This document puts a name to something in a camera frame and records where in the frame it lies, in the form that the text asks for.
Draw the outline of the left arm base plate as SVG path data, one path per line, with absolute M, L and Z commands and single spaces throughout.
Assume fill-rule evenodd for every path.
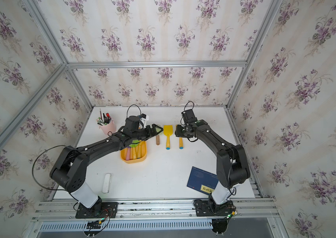
M 99 219 L 110 217 L 115 218 L 118 202 L 102 202 L 101 205 L 96 203 L 92 208 L 86 208 L 84 205 L 79 203 L 79 206 L 76 211 L 76 219 Z

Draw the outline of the yellow shovel blue tip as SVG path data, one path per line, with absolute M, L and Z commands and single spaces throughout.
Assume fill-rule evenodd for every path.
M 173 134 L 173 125 L 164 125 L 164 135 L 166 136 L 167 140 L 166 140 L 166 149 L 170 150 L 171 148 L 171 140 L 170 137 Z

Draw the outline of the green round spatula wooden handle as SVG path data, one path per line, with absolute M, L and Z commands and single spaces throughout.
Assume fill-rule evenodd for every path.
M 156 145 L 160 145 L 160 136 L 159 135 L 156 136 Z

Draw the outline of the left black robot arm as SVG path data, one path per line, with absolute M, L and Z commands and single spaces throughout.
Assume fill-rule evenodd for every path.
M 82 147 L 64 147 L 49 174 L 50 178 L 85 208 L 97 209 L 101 198 L 85 181 L 87 167 L 110 153 L 125 149 L 135 140 L 147 141 L 163 131 L 156 124 L 145 126 L 138 116 L 129 116 L 124 126 L 101 141 Z

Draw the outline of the yellow storage box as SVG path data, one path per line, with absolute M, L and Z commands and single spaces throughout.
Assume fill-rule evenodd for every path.
M 143 162 L 147 158 L 147 143 L 141 140 L 134 140 L 131 145 L 121 150 L 120 158 L 128 164 Z

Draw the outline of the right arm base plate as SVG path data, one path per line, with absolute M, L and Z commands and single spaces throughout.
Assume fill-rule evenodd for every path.
M 236 207 L 230 200 L 227 200 L 225 203 L 218 205 L 211 199 L 196 199 L 193 201 L 193 206 L 197 217 L 220 216 L 231 218 L 232 216 L 236 215 Z

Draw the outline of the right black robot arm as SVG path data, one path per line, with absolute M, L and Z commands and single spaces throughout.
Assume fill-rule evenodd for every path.
M 218 135 L 205 120 L 199 120 L 192 109 L 182 112 L 183 124 L 178 125 L 175 136 L 190 142 L 203 142 L 216 156 L 218 183 L 209 201 L 222 205 L 232 195 L 232 188 L 250 178 L 250 168 L 243 146 L 233 145 Z

